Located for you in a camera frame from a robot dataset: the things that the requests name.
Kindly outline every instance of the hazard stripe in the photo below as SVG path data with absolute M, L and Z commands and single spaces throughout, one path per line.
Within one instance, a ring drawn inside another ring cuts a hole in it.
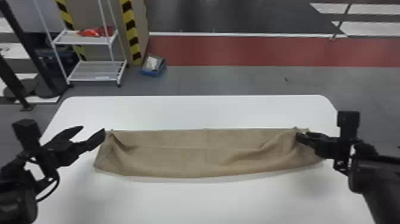
M 67 6 L 65 4 L 65 0 L 56 0 L 55 3 L 57 4 L 58 9 L 61 13 L 61 18 L 68 30 L 75 30 L 74 22 L 72 20 L 71 14 L 68 12 Z M 79 54 L 80 58 L 86 61 L 85 50 L 81 45 L 74 46 L 74 50 L 77 54 Z
M 142 64 L 142 53 L 140 52 L 138 31 L 136 29 L 135 15 L 130 0 L 120 0 L 122 18 L 125 24 L 126 38 L 129 43 L 129 52 L 134 65 Z

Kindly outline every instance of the red painted floor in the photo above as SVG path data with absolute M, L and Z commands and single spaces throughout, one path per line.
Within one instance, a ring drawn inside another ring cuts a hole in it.
M 148 52 L 170 66 L 400 67 L 400 38 L 154 36 Z

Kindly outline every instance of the white wire shelf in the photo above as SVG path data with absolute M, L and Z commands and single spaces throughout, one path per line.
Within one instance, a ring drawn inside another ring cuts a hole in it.
M 118 35 L 118 30 L 114 31 L 114 34 L 110 37 L 100 36 L 100 37 L 88 37 L 80 36 L 76 30 L 66 30 L 64 29 L 54 40 L 55 45 L 111 45 L 115 37 Z
M 79 61 L 67 78 L 68 81 L 117 81 L 126 68 L 127 61 Z

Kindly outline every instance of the towel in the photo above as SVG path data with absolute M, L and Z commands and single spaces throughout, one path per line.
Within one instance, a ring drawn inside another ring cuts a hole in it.
M 301 130 L 110 131 L 95 168 L 123 176 L 205 178 L 294 169 L 321 161 Z

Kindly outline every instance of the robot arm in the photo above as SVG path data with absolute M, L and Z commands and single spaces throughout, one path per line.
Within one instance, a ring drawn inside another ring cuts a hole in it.
M 38 215 L 38 202 L 50 196 L 60 183 L 57 169 L 71 165 L 80 154 L 95 149 L 104 141 L 105 131 L 99 130 L 86 141 L 71 142 L 70 139 L 83 129 L 76 126 L 40 146 L 41 134 L 34 120 L 20 120 L 12 127 L 23 151 L 0 171 L 0 223 L 33 223 Z M 39 165 L 45 177 L 36 180 L 24 169 L 26 162 Z M 47 194 L 36 198 L 53 183 Z
M 340 111 L 340 137 L 322 133 L 298 133 L 296 140 L 333 159 L 333 168 L 348 177 L 352 192 L 362 194 L 377 224 L 400 223 L 400 158 L 379 155 L 357 138 L 359 112 Z

